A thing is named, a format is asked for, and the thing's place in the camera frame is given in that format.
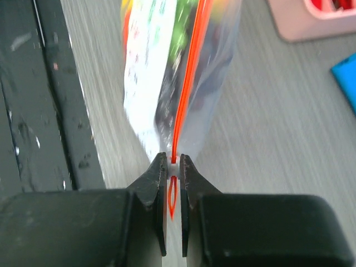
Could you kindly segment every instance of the black plastic part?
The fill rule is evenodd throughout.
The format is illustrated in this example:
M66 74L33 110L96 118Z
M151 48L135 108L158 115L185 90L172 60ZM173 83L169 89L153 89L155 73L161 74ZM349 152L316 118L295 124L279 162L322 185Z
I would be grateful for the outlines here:
M337 218L323 199L220 194L189 157L181 159L188 267L353 266Z
M154 228L162 256L167 255L167 177L167 155L159 153L149 169L127 188L134 191L146 207L153 208Z
M81 190L104 189L87 107L60 0L33 0L43 34L43 54L71 171Z
M0 198L105 188L60 0L0 0L0 87Z
M221 194L221 192L197 171L188 155L181 155L179 166L182 216L182 254L183 257L187 257L190 232L190 211L194 208L199 197L203 194Z
M2 202L0 266L161 266L166 165L158 154L127 189L21 194Z
M23 191L71 190L32 1L0 0L0 59Z
M20 176L18 173L16 152L12 143L9 117L0 83L0 201L9 196L22 192Z

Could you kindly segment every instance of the gray wooden table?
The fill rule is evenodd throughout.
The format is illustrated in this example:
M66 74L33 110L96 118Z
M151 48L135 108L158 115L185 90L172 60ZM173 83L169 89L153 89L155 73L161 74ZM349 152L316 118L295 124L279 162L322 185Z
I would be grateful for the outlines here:
M62 0L107 187L125 187L147 157L123 108L120 0ZM356 118L331 76L356 34L288 44L268 5L243 4L237 53L196 165L218 189L326 198L356 251ZM181 259L179 214L164 266Z

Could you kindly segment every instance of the blue object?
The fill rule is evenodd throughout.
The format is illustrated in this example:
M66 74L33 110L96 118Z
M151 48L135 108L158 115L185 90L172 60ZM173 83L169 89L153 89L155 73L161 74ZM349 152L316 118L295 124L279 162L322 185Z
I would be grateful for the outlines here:
M332 67L332 73L356 113L356 53Z

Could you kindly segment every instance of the plastic zipper bag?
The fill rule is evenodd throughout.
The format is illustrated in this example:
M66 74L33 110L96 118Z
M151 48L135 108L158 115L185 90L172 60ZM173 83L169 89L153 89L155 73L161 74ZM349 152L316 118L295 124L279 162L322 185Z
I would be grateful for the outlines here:
M236 46L242 0L123 0L123 106L150 161L193 160ZM171 179L169 208L171 216Z

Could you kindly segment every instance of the white label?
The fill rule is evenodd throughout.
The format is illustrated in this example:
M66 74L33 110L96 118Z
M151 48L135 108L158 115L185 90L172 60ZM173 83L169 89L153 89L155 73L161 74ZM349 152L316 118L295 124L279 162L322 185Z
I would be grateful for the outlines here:
M176 6L177 0L134 0L128 23L123 107L151 161L160 152L155 112L168 60Z

